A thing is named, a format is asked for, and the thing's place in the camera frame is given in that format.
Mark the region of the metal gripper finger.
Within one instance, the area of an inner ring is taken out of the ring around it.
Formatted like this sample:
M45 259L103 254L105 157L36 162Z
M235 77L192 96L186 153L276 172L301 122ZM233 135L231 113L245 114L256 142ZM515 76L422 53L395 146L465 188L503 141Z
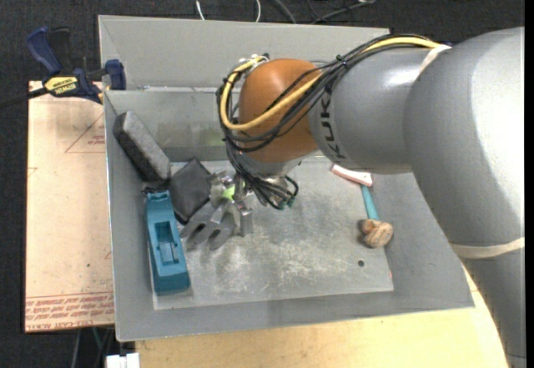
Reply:
M227 174L214 174L210 177L209 198L212 204L219 204L224 199L234 199L234 179Z
M245 203L239 205L239 235L245 237L253 232L254 211Z

